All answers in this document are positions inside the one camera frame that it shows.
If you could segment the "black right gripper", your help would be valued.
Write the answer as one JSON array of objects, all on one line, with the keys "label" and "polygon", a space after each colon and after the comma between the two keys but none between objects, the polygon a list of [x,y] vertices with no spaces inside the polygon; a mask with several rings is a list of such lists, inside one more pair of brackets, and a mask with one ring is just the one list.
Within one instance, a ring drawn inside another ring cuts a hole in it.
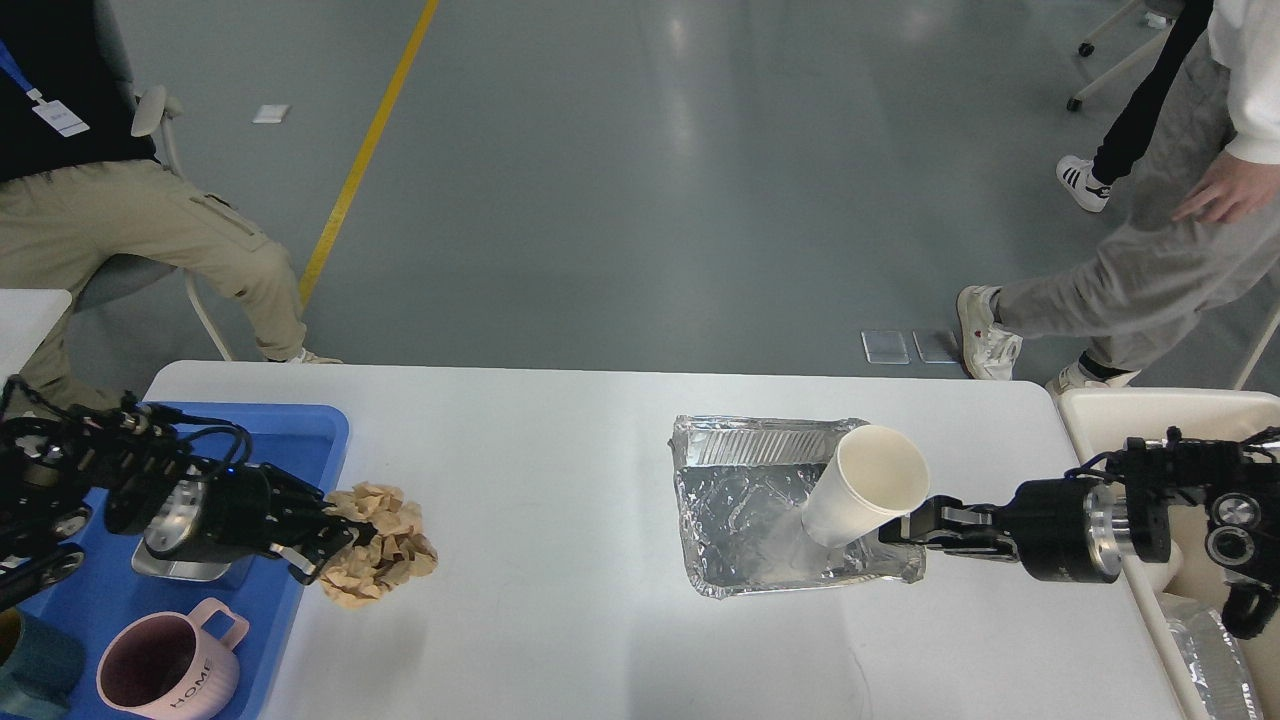
[{"label": "black right gripper", "polygon": [[1005,506],[1005,524],[1002,511],[992,503],[931,496],[905,518],[905,530],[904,520],[886,523],[878,541],[1021,562],[1042,582],[1114,583],[1123,557],[1137,551],[1126,500],[1101,480],[1025,482]]}]

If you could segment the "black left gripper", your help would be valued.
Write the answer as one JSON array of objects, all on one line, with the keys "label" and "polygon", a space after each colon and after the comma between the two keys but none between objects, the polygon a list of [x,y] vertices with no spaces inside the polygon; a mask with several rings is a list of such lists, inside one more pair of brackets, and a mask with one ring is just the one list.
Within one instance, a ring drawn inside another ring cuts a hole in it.
[{"label": "black left gripper", "polygon": [[333,507],[319,488],[280,468],[237,464],[211,480],[179,482],[143,530],[143,543],[152,556],[172,561],[233,562],[270,553],[310,585],[342,550],[367,546],[378,533],[375,525],[311,533],[316,518]]}]

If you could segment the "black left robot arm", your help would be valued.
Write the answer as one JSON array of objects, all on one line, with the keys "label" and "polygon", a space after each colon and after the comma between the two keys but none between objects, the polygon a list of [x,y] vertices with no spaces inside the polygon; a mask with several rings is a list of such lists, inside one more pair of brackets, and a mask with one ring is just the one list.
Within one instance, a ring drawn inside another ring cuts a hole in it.
[{"label": "black left robot arm", "polygon": [[93,516],[87,496],[106,493],[102,524],[140,536],[168,562],[283,559],[301,584],[348,547],[371,544],[369,521],[343,518],[315,486],[253,462],[242,425],[197,416],[133,393],[116,407],[59,407],[20,375],[3,404],[27,398],[44,416],[3,423],[3,607],[12,609],[76,573],[76,534]]}]

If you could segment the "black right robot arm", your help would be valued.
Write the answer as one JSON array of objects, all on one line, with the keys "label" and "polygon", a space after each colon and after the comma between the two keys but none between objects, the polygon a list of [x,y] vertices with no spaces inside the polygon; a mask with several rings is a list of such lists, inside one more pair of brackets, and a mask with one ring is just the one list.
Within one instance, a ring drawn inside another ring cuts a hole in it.
[{"label": "black right robot arm", "polygon": [[937,495],[878,530],[879,542],[1018,562],[1042,582],[1111,583],[1124,557],[1166,562],[1172,506],[1203,509],[1204,552],[1226,573],[1221,618],[1239,639],[1277,611],[1277,429],[1242,441],[1130,437],[1059,479],[1020,484],[1009,503]]}]

